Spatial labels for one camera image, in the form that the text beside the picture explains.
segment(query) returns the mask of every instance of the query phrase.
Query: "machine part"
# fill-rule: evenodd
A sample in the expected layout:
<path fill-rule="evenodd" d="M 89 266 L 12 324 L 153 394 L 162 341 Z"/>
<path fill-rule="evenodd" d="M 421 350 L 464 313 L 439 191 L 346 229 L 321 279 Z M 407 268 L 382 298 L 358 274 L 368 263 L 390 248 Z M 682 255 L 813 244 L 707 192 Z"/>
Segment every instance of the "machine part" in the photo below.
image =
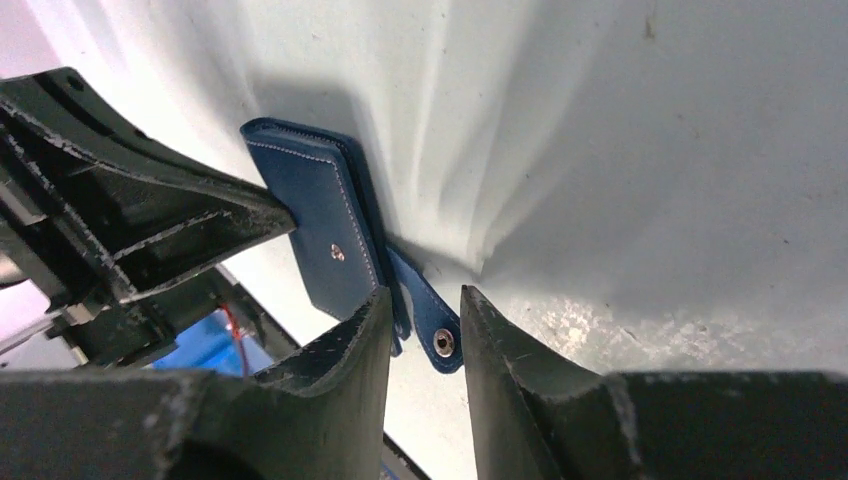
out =
<path fill-rule="evenodd" d="M 49 335 L 64 337 L 93 365 L 144 365 L 170 353 L 180 332 L 226 303 L 272 358 L 297 350 L 294 339 L 225 272 L 218 266 L 165 292 L 104 311 L 84 325 L 54 326 Z"/>
<path fill-rule="evenodd" d="M 69 68 L 0 82 L 3 252 L 73 323 L 295 228 L 267 191 L 151 140 Z"/>
<path fill-rule="evenodd" d="M 255 380 L 135 369 L 0 375 L 0 433 L 15 439 L 0 445 L 0 478 L 376 479 L 391 325 L 379 289 Z"/>
<path fill-rule="evenodd" d="M 599 376 L 463 287 L 480 478 L 844 478 L 848 378 L 813 372 Z"/>

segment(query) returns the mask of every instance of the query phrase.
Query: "white surface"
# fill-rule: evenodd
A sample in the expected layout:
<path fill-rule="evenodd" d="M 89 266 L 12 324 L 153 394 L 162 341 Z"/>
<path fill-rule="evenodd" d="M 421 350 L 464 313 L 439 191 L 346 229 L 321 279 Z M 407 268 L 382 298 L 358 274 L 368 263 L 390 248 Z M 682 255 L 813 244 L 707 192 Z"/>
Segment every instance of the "white surface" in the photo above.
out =
<path fill-rule="evenodd" d="M 29 280 L 0 290 L 0 344 L 33 327 L 49 306 L 50 299 Z"/>
<path fill-rule="evenodd" d="M 846 2 L 28 3 L 60 63 L 225 172 L 260 182 L 255 116 L 358 137 L 454 308 L 474 281 L 599 371 L 844 369 Z M 227 266 L 298 340 L 332 325 L 286 239 Z M 473 477 L 462 372 L 405 348 L 386 430 Z"/>

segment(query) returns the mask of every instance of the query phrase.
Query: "white stitching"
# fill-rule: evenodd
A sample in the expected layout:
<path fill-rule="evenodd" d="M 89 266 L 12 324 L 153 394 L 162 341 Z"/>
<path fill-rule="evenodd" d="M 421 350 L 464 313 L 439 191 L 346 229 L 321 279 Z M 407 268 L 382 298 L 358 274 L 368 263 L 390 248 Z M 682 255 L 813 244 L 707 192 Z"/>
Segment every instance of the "white stitching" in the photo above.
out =
<path fill-rule="evenodd" d="M 344 186 L 342 184 L 342 177 L 341 177 L 341 174 L 339 173 L 339 167 L 337 167 L 335 163 L 333 163 L 329 160 L 324 160 L 324 159 L 321 159 L 321 158 L 318 158 L 318 157 L 313 157 L 311 155 L 306 155 L 304 153 L 296 152 L 294 150 L 289 150 L 289 149 L 283 148 L 283 147 L 278 147 L 276 145 L 269 145 L 267 143 L 259 143 L 259 142 L 252 142 L 252 141 L 248 141 L 247 144 L 253 145 L 255 147 L 264 147 L 264 148 L 269 148 L 271 150 L 279 150 L 281 152 L 288 153 L 290 155 L 295 155 L 295 156 L 298 156 L 298 157 L 301 157 L 301 158 L 305 158 L 307 160 L 314 160 L 316 162 L 328 163 L 333 167 L 333 171 L 336 174 L 336 183 L 339 186 L 339 192 L 341 192 L 341 194 L 342 194 L 342 200 L 344 200 L 345 207 L 347 207 L 347 215 L 350 218 L 350 223 L 351 223 L 351 225 L 353 225 L 353 231 L 356 233 L 356 239 L 359 242 L 359 251 L 362 253 L 362 259 L 365 260 L 365 267 L 368 269 L 368 277 L 371 279 L 371 288 L 377 288 L 377 280 L 376 280 L 376 277 L 374 276 L 374 268 L 371 266 L 371 261 L 368 259 L 368 254 L 366 253 L 366 250 L 365 250 L 365 241 L 362 238 L 362 233 L 359 231 L 359 226 L 356 224 L 356 220 L 354 220 L 354 218 L 353 218 L 353 210 L 351 209 L 350 201 L 347 198 L 347 194 L 344 191 Z"/>

